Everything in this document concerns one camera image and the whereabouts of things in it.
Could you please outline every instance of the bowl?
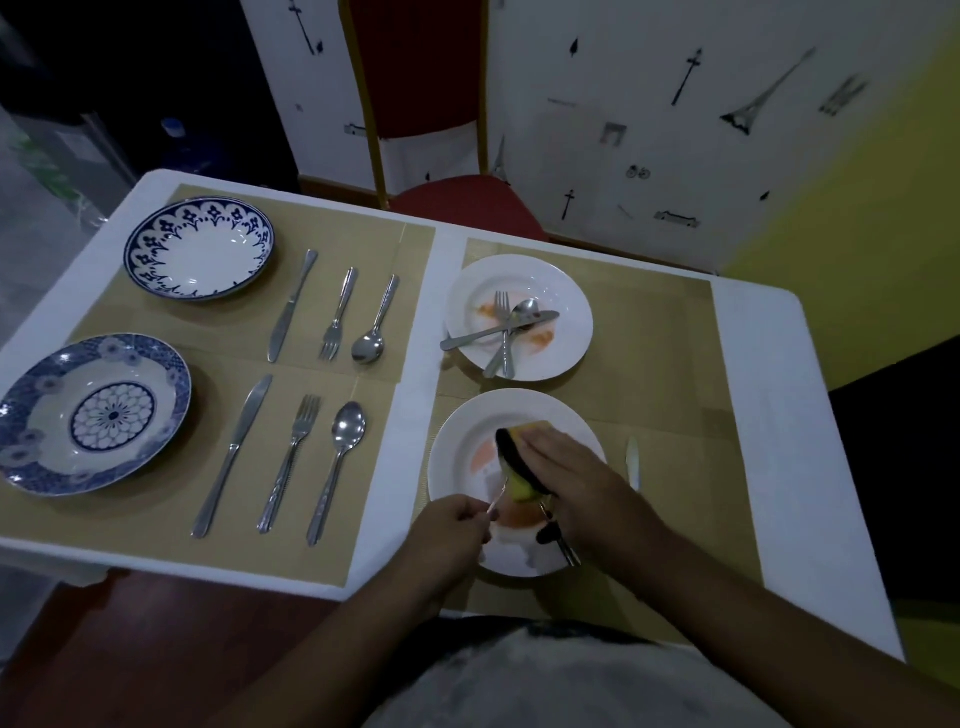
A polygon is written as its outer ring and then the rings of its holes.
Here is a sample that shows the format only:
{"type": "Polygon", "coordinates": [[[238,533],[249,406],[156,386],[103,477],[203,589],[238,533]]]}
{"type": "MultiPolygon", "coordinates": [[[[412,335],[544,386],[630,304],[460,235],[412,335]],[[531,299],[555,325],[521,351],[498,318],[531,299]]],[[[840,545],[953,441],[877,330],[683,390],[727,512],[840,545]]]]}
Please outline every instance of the bowl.
{"type": "Polygon", "coordinates": [[[230,197],[194,197],[140,223],[127,240],[124,266],[156,296],[218,299],[260,274],[274,239],[274,227],[256,207],[230,197]]]}
{"type": "Polygon", "coordinates": [[[183,358],[135,333],[54,352],[0,400],[0,475],[38,496],[72,496],[141,468],[177,432],[192,382],[183,358]]]}

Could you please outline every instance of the beige placemat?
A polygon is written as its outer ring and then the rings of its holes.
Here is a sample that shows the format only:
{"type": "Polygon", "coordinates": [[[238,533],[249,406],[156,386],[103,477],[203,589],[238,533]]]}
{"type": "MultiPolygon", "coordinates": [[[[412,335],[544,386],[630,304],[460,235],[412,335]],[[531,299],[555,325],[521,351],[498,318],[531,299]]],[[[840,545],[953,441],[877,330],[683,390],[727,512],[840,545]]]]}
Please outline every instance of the beige placemat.
{"type": "Polygon", "coordinates": [[[123,482],[83,496],[41,498],[0,488],[0,533],[74,546],[343,586],[367,502],[395,386],[372,378],[316,372],[181,349],[193,397],[180,431],[156,458],[123,482]],[[190,537],[227,454],[247,393],[273,374],[267,397],[230,472],[209,534],[190,537]],[[273,530],[256,530],[305,394],[323,398],[303,442],[273,530]],[[367,414],[363,442],[344,462],[324,537],[306,531],[333,458],[330,423],[346,401],[367,414]]]}
{"type": "MultiPolygon", "coordinates": [[[[491,389],[535,389],[576,410],[596,433],[610,465],[624,476],[627,441],[635,436],[641,492],[657,512],[724,563],[761,581],[710,283],[472,239],[464,265],[507,253],[538,257],[576,280],[593,311],[593,340],[580,364],[545,382],[483,379],[462,354],[448,355],[416,513],[428,501],[430,449],[450,414],[491,389]]],[[[651,640],[683,640],[653,610],[589,567],[533,580],[481,570],[445,606],[479,614],[581,619],[651,640]]]]}
{"type": "MultiPolygon", "coordinates": [[[[180,187],[172,200],[215,190],[180,187]]],[[[241,292],[212,302],[168,301],[140,290],[121,270],[74,331],[72,340],[117,331],[156,336],[190,367],[193,400],[187,419],[156,459],[121,483],[70,498],[38,498],[0,488],[0,534],[259,575],[346,584],[360,521],[413,326],[434,229],[363,214],[243,196],[271,219],[276,248],[267,269],[241,292]],[[279,362],[267,344],[307,248],[319,257],[300,296],[279,362]],[[333,363],[318,360],[343,278],[359,279],[344,319],[344,345],[333,363]],[[383,325],[387,349],[369,368],[353,364],[349,347],[369,330],[391,273],[399,289],[383,325]],[[247,394],[265,374],[274,381],[203,540],[191,527],[227,453],[247,394]],[[302,397],[323,404],[287,487],[273,530],[256,523],[286,453],[302,397]],[[348,456],[324,536],[313,548],[306,531],[333,457],[330,427],[345,402],[367,414],[363,442],[348,456]]]]}
{"type": "MultiPolygon", "coordinates": [[[[204,194],[220,193],[181,186],[171,202],[204,194]]],[[[313,248],[319,254],[317,262],[300,293],[278,363],[399,382],[434,229],[249,195],[238,197],[259,207],[276,233],[276,247],[266,269],[245,290],[214,301],[172,301],[142,290],[121,269],[74,338],[136,331],[176,349],[266,361],[270,334],[297,282],[306,251],[313,248]],[[344,343],[333,362],[321,361],[324,332],[333,320],[350,266],[358,269],[359,276],[343,321],[344,343]],[[394,273],[400,276],[400,286],[381,329],[386,351],[375,364],[361,367],[350,358],[350,345],[373,326],[394,273]]]]}

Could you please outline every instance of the red chair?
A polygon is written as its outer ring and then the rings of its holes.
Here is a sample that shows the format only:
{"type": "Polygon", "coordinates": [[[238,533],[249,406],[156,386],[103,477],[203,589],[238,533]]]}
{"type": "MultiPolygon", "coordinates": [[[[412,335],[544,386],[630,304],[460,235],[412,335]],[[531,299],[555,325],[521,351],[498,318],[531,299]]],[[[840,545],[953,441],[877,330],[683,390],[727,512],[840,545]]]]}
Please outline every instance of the red chair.
{"type": "Polygon", "coordinates": [[[383,209],[547,240],[508,184],[488,174],[487,0],[340,0],[340,18],[383,209]],[[428,182],[387,197],[380,139],[477,125],[482,174],[428,182]]]}

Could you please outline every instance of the plate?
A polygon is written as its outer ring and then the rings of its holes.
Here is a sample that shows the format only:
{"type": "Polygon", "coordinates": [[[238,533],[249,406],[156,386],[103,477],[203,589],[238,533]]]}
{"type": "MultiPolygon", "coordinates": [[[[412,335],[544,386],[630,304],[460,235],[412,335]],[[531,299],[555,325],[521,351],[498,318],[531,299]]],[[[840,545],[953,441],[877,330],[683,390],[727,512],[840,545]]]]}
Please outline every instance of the plate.
{"type": "MultiPolygon", "coordinates": [[[[563,402],[530,389],[496,389],[461,405],[444,423],[430,450],[427,491],[431,500],[463,493],[491,501],[503,487],[493,434],[546,420],[583,443],[604,462],[600,441],[576,412],[563,402]]],[[[491,526],[491,541],[483,548],[481,565],[506,576],[544,576],[564,569],[566,560],[556,544],[538,544],[542,523],[529,528],[491,526]]]]}
{"type": "Polygon", "coordinates": [[[230,197],[194,197],[140,223],[123,259],[145,291],[202,301],[247,285],[273,251],[274,228],[256,207],[230,197]]]}
{"type": "MultiPolygon", "coordinates": [[[[560,318],[524,331],[514,339],[514,381],[540,381],[559,376],[580,361],[593,338],[593,312],[587,296],[560,268],[528,255],[492,255],[464,268],[446,299],[446,330],[466,336],[492,328],[493,294],[507,291],[510,304],[537,299],[542,311],[560,311],[560,318]]],[[[481,369],[502,342],[488,336],[461,352],[481,369]]]]}
{"type": "Polygon", "coordinates": [[[0,400],[0,474],[38,496],[73,496],[126,477],[170,442],[190,404],[190,372],[151,336],[71,344],[0,400]]]}

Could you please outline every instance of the person's right hand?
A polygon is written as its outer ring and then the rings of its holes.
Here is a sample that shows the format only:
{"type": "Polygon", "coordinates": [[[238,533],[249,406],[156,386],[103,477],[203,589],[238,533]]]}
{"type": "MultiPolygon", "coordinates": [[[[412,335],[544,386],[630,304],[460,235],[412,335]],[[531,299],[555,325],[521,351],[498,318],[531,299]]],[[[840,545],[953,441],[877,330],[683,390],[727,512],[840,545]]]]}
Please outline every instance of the person's right hand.
{"type": "Polygon", "coordinates": [[[669,528],[592,450],[548,426],[522,430],[516,445],[523,462],[555,494],[554,516],[578,552],[621,583],[645,570],[645,557],[656,558],[651,551],[669,528]]]}

